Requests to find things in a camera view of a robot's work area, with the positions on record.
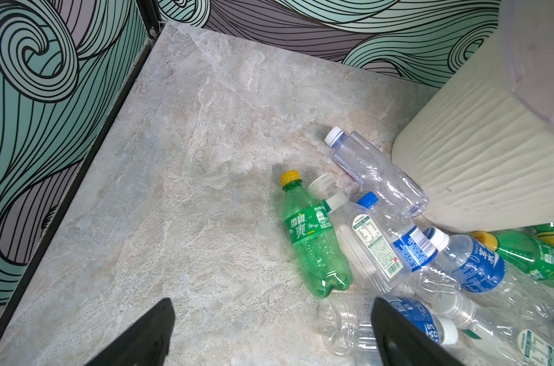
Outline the clear bottle blue striped label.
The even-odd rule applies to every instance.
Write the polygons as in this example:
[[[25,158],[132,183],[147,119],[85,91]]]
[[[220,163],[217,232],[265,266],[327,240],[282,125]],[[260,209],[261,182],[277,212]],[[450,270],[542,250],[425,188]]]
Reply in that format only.
[[[408,285],[427,301],[440,293],[461,290],[457,280],[439,265],[439,251],[413,222],[411,216],[386,203],[372,192],[362,196],[357,204],[375,216],[377,226],[411,267]]]

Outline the clear bottle green white label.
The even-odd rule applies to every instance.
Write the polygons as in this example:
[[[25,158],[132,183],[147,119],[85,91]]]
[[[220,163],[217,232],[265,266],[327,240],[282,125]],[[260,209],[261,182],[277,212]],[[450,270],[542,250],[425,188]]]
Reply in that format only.
[[[309,184],[312,195],[324,202],[339,247],[350,262],[354,280],[366,293],[387,294],[410,273],[407,261],[387,241],[368,209],[351,202],[330,174]]]

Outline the pink bin liner bag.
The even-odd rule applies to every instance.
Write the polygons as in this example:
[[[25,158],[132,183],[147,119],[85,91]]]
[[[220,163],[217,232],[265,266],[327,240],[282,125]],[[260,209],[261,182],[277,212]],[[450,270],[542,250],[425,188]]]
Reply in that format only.
[[[499,29],[513,96],[554,129],[554,1],[502,1]]]

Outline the Pocari bottle blue label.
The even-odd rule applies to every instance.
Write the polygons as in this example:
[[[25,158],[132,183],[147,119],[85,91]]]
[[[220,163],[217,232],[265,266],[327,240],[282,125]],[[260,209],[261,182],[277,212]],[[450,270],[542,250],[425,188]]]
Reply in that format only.
[[[452,320],[431,313],[412,298],[385,295],[398,312],[440,346],[458,342],[458,329]],[[339,356],[379,356],[371,312],[375,299],[362,295],[335,293],[320,302],[316,328],[324,345]]]

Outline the green bottle yellow cap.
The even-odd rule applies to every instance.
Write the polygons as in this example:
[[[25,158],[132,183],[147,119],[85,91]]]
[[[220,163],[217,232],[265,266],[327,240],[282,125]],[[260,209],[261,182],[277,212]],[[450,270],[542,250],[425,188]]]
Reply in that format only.
[[[554,288],[554,246],[516,230],[474,231],[469,236],[484,244],[523,273]]]

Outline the black frame post left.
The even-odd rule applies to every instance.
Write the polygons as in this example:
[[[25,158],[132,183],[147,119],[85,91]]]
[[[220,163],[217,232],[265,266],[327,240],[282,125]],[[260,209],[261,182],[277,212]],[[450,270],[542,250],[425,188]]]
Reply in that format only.
[[[156,41],[159,38],[164,22],[158,7],[157,0],[136,0],[136,5],[141,14],[149,38]]]

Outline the clear bottle white cap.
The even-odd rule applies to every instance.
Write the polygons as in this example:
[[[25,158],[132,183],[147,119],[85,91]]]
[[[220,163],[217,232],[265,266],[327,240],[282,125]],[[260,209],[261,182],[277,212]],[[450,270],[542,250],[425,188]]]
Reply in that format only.
[[[424,213],[429,198],[399,167],[356,131],[346,134],[333,127],[324,142],[333,150],[333,160],[357,183],[411,217]]]

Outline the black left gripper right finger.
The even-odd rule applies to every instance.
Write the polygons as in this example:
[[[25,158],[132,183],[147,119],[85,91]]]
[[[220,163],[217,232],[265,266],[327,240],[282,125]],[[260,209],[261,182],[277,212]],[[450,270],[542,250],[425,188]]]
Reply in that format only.
[[[411,297],[376,297],[371,325],[384,365],[460,365],[444,349],[458,342],[458,329]]]

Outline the cream ribbed trash bin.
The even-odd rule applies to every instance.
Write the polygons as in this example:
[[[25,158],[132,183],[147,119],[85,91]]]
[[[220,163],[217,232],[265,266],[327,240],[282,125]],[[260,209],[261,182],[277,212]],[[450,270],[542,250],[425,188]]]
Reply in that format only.
[[[400,132],[392,162],[454,233],[554,222],[554,130],[515,99],[494,32]]]

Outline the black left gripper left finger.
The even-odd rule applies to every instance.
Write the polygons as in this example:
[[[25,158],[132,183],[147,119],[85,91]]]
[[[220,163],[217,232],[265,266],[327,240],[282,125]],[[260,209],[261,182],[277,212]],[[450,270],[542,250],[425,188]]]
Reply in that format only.
[[[87,365],[163,365],[175,320],[172,301],[165,297]]]

